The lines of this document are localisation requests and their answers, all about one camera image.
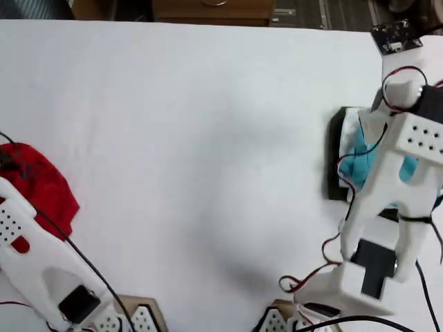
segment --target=black cable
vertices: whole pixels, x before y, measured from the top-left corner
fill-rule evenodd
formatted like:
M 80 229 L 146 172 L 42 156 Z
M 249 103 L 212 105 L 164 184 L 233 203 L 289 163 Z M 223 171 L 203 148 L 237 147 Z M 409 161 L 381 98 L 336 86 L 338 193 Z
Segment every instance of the black cable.
M 429 33 L 433 33 L 434 31 L 437 31 L 440 29 L 443 29 L 443 24 L 439 24 L 437 26 L 433 26 L 433 27 L 423 30 L 422 33 L 420 33 L 420 37 L 423 37 L 424 35 L 427 35 Z
M 339 324 L 339 323 L 345 323 L 345 322 L 362 322 L 362 321 L 367 321 L 367 322 L 376 322 L 376 323 L 380 323 L 383 325 L 388 325 L 394 329 L 397 329 L 399 331 L 402 332 L 414 332 L 414 330 L 411 330 L 407 327 L 404 327 L 403 325 L 400 325 L 398 323 L 395 322 L 391 322 L 390 320 L 385 320 L 384 318 L 380 318 L 380 317 L 372 317 L 372 316 L 364 316 L 364 315 L 358 315 L 358 316 L 349 316 L 349 317 L 342 317 L 342 318 L 336 318 L 335 320 L 328 320 L 326 322 L 321 322 L 315 325 L 311 325 L 311 326 L 307 326 L 304 327 L 300 330 L 295 330 L 294 328 L 292 329 L 293 332 L 310 332 L 313 331 L 315 329 L 319 329 L 321 327 L 325 327 L 325 326 L 331 326 L 331 325 L 335 325 L 335 324 Z
M 17 144 L 15 144 L 15 142 L 11 139 L 11 137 L 9 137 L 8 135 L 6 135 L 4 132 L 0 131 L 0 136 L 3 136 L 4 138 L 6 138 L 8 140 L 9 143 L 11 143 L 12 145 L 14 145 L 14 147 L 17 146 Z
M 442 235 L 440 235 L 440 232 L 438 231 L 437 226 L 435 225 L 434 221 L 431 219 L 430 222 L 432 228 L 434 229 L 435 236 L 437 237 L 438 242 L 440 243 L 440 265 L 443 263 L 443 239 Z
M 119 298 L 119 296 L 114 291 L 114 289 L 111 287 L 111 285 L 109 285 L 108 281 L 102 276 L 100 271 L 94 266 L 94 264 L 91 263 L 91 261 L 89 261 L 89 259 L 87 259 L 87 257 L 83 254 L 83 252 L 72 242 L 72 240 L 62 231 L 62 229 L 51 218 L 49 218 L 44 212 L 40 211 L 36 207 L 34 207 L 34 208 L 38 214 L 40 214 L 42 217 L 44 217 L 63 236 L 63 238 L 66 240 L 66 242 L 68 242 L 69 245 L 72 247 L 72 249 L 74 249 L 74 251 L 84 260 L 84 262 L 86 264 L 88 264 L 88 266 L 97 275 L 97 277 L 99 277 L 102 280 L 102 282 L 108 288 L 108 291 L 112 294 L 114 299 L 117 301 L 118 305 L 123 310 L 123 313 L 125 314 L 125 317 L 129 323 L 129 325 L 131 326 L 132 332 L 136 332 L 136 328 L 134 326 L 134 323 L 131 321 L 131 316 L 129 316 L 129 313 L 126 310 L 125 305 L 122 303 L 122 300 Z
M 429 298 L 428 286 L 426 285 L 426 280 L 424 279 L 424 273 L 418 260 L 415 261 L 415 267 L 417 268 L 418 274 L 420 275 L 420 280 L 422 281 L 424 297 L 426 298 L 426 303 L 428 304 L 429 313 L 431 314 L 432 321 L 434 322 L 435 330 L 437 332 L 440 332 L 440 327 L 438 326 L 437 318 L 435 317 L 434 309 L 431 304 L 431 299 Z
M 342 161 L 343 159 L 348 158 L 348 157 L 360 157 L 360 156 L 364 156 L 364 155 L 366 155 L 366 154 L 370 154 L 372 151 L 375 150 L 376 147 L 379 146 L 379 144 L 380 144 L 381 140 L 383 139 L 383 137 L 385 136 L 385 132 L 386 132 L 387 130 L 388 130 L 388 124 L 385 123 L 385 125 L 384 125 L 384 127 L 383 127 L 383 133 L 381 133 L 380 138 L 378 139 L 378 141 L 376 141 L 376 143 L 375 143 L 375 144 L 374 144 L 369 150 L 367 150 L 367 151 L 365 151 L 365 152 L 355 153 L 355 154 L 345 154 L 345 155 L 341 156 L 341 157 L 338 159 L 338 162 L 340 162 L 340 161 Z M 340 175 L 340 172 L 338 172 L 338 177 L 339 177 L 344 183 L 347 183 L 347 185 L 349 185 L 350 188 L 351 188 L 351 190 L 352 190 L 351 203 L 349 204 L 349 209 L 347 210 L 346 217 L 345 217 L 345 220 L 347 220 L 347 218 L 349 217 L 349 213 L 350 213 L 350 211 L 351 211 L 352 204 L 353 204 L 354 199 L 355 199 L 356 191 L 355 191 L 354 186 L 353 186 L 348 180 L 346 180 L 346 178 L 344 178 L 343 176 Z

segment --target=background furniture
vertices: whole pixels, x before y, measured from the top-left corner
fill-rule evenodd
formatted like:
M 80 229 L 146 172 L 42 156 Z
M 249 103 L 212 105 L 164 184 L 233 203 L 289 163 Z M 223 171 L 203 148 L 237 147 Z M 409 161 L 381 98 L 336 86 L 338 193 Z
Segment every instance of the background furniture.
M 154 0 L 158 21 L 232 26 L 268 26 L 273 0 Z
M 251 331 L 289 299 L 281 275 L 323 263 L 347 210 L 324 199 L 327 123 L 380 87 L 368 33 L 0 21 L 0 40 L 0 130 L 65 175 L 74 242 L 118 293 L 155 298 L 170 331 Z M 443 39 L 423 42 L 434 83 Z M 441 208 L 434 220 L 442 229 Z M 377 219 L 365 235 L 380 227 L 397 224 Z M 439 258 L 430 233 L 420 263 L 443 320 Z M 1 272 L 0 297 L 20 299 Z M 432 331 L 418 275 L 398 300 L 393 320 Z M 2 324 L 23 315 L 0 306 Z

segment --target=cable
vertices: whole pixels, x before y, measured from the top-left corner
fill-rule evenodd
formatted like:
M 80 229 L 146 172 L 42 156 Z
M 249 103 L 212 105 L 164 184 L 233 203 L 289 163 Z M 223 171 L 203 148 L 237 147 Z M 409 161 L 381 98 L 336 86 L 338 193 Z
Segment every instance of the cable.
M 350 186 L 351 190 L 352 190 L 351 203 L 349 204 L 349 209 L 347 210 L 347 214 L 346 214 L 345 220 L 347 220 L 347 218 L 349 217 L 349 213 L 350 213 L 350 211 L 351 211 L 351 207 L 352 207 L 352 204 L 353 204 L 353 202 L 354 202 L 355 195 L 356 195 L 356 188 L 355 188 L 355 186 L 354 186 L 350 181 L 348 181 L 344 176 L 341 176 L 341 175 L 340 175 L 340 172 L 341 172 L 341 171 L 340 171 L 340 165 L 341 165 L 341 163 L 343 162 L 343 160 L 344 160 L 345 158 L 347 158 L 347 157 L 360 157 L 360 156 L 364 156 L 364 155 L 366 155 L 366 154 L 370 154 L 372 151 L 374 151 L 375 148 L 379 146 L 381 140 L 383 139 L 383 137 L 384 137 L 384 135 L 385 135 L 386 130 L 388 130 L 388 124 L 387 124 L 387 123 L 385 123 L 385 125 L 384 125 L 384 127 L 383 127 L 383 132 L 381 133 L 380 138 L 378 139 L 378 141 L 376 141 L 376 143 L 375 143 L 375 144 L 374 144 L 369 150 L 367 150 L 366 152 L 355 153 L 355 154 L 345 154 L 345 155 L 341 156 L 341 157 L 338 159 L 338 161 L 337 161 L 337 174 L 338 174 L 338 177 L 339 177 L 344 183 L 348 184 L 348 185 Z
M 432 26 L 428 29 L 423 30 L 419 37 L 423 37 L 424 35 L 427 35 L 429 33 L 433 33 L 434 31 L 437 31 L 440 29 L 443 29 L 443 24 L 439 24 L 437 26 Z
M 303 318 L 305 321 L 307 321 L 309 323 L 309 325 L 311 325 L 311 326 L 314 325 L 314 323 L 308 317 L 303 315 L 300 310 L 297 310 L 297 311 L 298 311 L 298 314 L 301 316 L 301 318 Z
M 14 145 L 14 147 L 17 147 L 17 144 L 11 139 L 11 137 L 6 135 L 4 132 L 0 131 L 0 136 L 3 136 L 4 138 L 6 138 L 8 140 L 9 143 Z
M 406 71 L 406 70 L 418 71 L 420 74 L 422 74 L 422 76 L 424 78 L 424 85 L 428 85 L 428 79 L 427 79 L 426 75 L 423 73 L 423 71 L 420 68 L 418 68 L 416 66 L 402 66 L 402 67 L 399 67 L 399 68 L 391 71 L 389 74 L 387 74 L 387 76 L 383 79 L 383 82 L 381 83 L 381 96 L 382 96 L 383 101 L 385 102 L 386 106 L 388 106 L 394 113 L 403 113 L 404 111 L 407 111 L 408 109 L 405 109 L 404 107 L 391 105 L 388 102 L 388 99 L 386 98 L 387 81 L 388 81 L 389 77 L 399 73 L 400 71 Z
M 424 273 L 418 260 L 415 261 L 415 267 L 417 268 L 418 274 L 420 275 L 420 280 L 422 281 L 424 297 L 426 298 L 426 303 L 428 304 L 429 313 L 431 314 L 432 321 L 434 322 L 435 330 L 437 332 L 440 332 L 440 327 L 438 326 L 437 318 L 435 317 L 434 309 L 431 304 L 431 299 L 429 298 L 428 286 L 426 285 L 426 280 L 424 279 Z
M 337 266 L 338 266 L 338 265 L 341 265 L 341 262 L 339 262 L 339 261 L 333 261 L 332 259 L 329 259 L 329 258 L 326 256 L 325 249 L 326 249 L 326 245 L 327 245 L 329 242 L 332 242 L 333 240 L 337 239 L 339 236 L 340 236 L 340 232 L 339 232 L 335 237 L 332 237 L 332 238 L 330 238 L 330 239 L 327 239 L 327 240 L 326 240 L 325 242 L 323 242 L 323 244 L 321 245 L 321 253 L 322 253 L 323 258 L 325 259 L 325 261 L 326 261 L 327 263 L 330 263 L 330 264 L 336 264 Z
M 337 265 L 340 265 L 340 264 L 339 263 L 326 263 L 326 264 L 323 264 L 319 268 L 316 268 L 311 273 L 309 273 L 308 276 L 306 276 L 306 278 L 304 278 L 303 280 L 299 280 L 299 279 L 297 279 L 295 277 L 292 277 L 291 275 L 284 275 L 281 278 L 279 278 L 278 286 L 285 293 L 293 294 L 293 293 L 297 292 L 300 288 L 302 288 L 314 275 L 319 273 L 322 269 L 326 268 L 327 266 L 337 266 Z M 289 286 L 290 288 L 286 289 L 285 287 L 282 286 L 282 282 L 284 280 L 286 280 L 286 279 L 289 279 L 290 281 L 295 282 L 296 285 L 295 286 L 290 285 Z
M 304 327 L 303 329 L 300 330 L 292 330 L 293 332 L 310 332 L 313 331 L 314 329 L 319 329 L 321 327 L 325 327 L 325 326 L 331 326 L 331 325 L 335 325 L 335 324 L 339 324 L 339 323 L 345 323 L 345 322 L 376 322 L 376 323 L 380 323 L 383 325 L 387 325 L 390 326 L 394 329 L 397 329 L 399 331 L 402 332 L 414 332 L 414 330 L 411 330 L 403 325 L 400 325 L 398 323 L 395 322 L 391 322 L 390 320 L 385 320 L 384 318 L 380 318 L 380 317 L 371 317 L 371 316 L 364 316 L 364 315 L 358 315 L 358 316 L 349 316 L 349 317 L 342 317 L 342 318 L 336 318 L 335 320 L 328 320 L 326 322 L 321 322 L 312 326 L 308 326 L 308 327 Z
M 125 305 L 122 303 L 122 300 L 119 298 L 119 296 L 114 291 L 114 289 L 111 287 L 111 285 L 109 285 L 108 281 L 102 276 L 100 271 L 89 261 L 89 259 L 87 259 L 87 257 L 83 254 L 83 252 L 72 242 L 72 240 L 62 231 L 62 229 L 51 218 L 49 218 L 44 212 L 42 212 L 41 210 L 37 209 L 35 206 L 34 206 L 34 208 L 35 208 L 35 210 L 37 211 L 38 214 L 40 214 L 42 217 L 44 217 L 63 236 L 63 238 L 66 240 L 66 242 L 68 242 L 69 245 L 72 247 L 72 249 L 74 249 L 74 251 L 92 269 L 92 271 L 97 275 L 97 277 L 99 277 L 100 280 L 102 280 L 102 282 L 108 288 L 108 291 L 112 294 L 114 299 L 117 301 L 118 305 L 123 310 L 123 313 L 124 313 L 128 323 L 129 323 L 129 325 L 131 326 L 132 332 L 136 332 L 136 328 L 134 326 L 134 323 L 132 322 L 131 317 L 129 316 L 129 313 L 126 310 Z
M 440 235 L 440 232 L 438 231 L 437 226 L 435 225 L 434 221 L 431 218 L 431 222 L 430 222 L 432 228 L 434 229 L 434 233 L 435 236 L 437 237 L 438 242 L 440 243 L 440 265 L 442 265 L 443 263 L 443 239 L 442 236 Z

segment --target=black plastic piece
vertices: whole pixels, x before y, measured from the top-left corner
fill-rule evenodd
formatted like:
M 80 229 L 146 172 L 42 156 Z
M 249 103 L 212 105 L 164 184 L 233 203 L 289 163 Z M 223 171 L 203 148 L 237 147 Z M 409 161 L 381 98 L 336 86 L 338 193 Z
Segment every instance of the black plastic piece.
M 327 306 L 326 304 L 306 303 L 303 304 L 303 306 L 326 317 L 335 317 L 340 313 L 339 309 Z
M 73 324 L 79 324 L 100 304 L 93 293 L 83 285 L 78 286 L 58 305 L 59 310 Z
M 414 26 L 407 19 L 371 28 L 371 35 L 382 55 L 400 53 L 423 46 Z
M 337 162 L 340 137 L 347 107 L 342 107 L 329 122 L 327 142 L 327 196 L 335 201 L 346 201 L 347 188 L 338 186 Z
M 443 124 L 443 89 L 423 86 L 422 97 L 409 112 Z
M 396 260 L 394 250 L 367 240 L 360 240 L 351 262 L 366 269 L 361 292 L 379 299 L 385 278 L 394 276 Z

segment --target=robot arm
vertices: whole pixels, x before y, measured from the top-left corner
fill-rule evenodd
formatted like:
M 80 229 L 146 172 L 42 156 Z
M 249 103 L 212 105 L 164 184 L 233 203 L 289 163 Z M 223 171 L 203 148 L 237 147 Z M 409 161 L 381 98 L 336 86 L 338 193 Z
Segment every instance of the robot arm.
M 343 263 L 312 277 L 297 292 L 300 303 L 338 308 L 344 315 L 392 315 L 396 298 L 413 271 L 427 233 L 431 212 L 443 185 L 443 91 L 414 82 L 385 90 L 390 104 L 411 112 L 386 115 L 386 130 L 363 189 L 356 194 L 341 229 Z M 381 102 L 375 112 L 386 112 Z M 405 156 L 418 164 L 412 177 L 399 177 Z M 394 250 L 363 238 L 365 226 L 390 204 L 399 212 Z

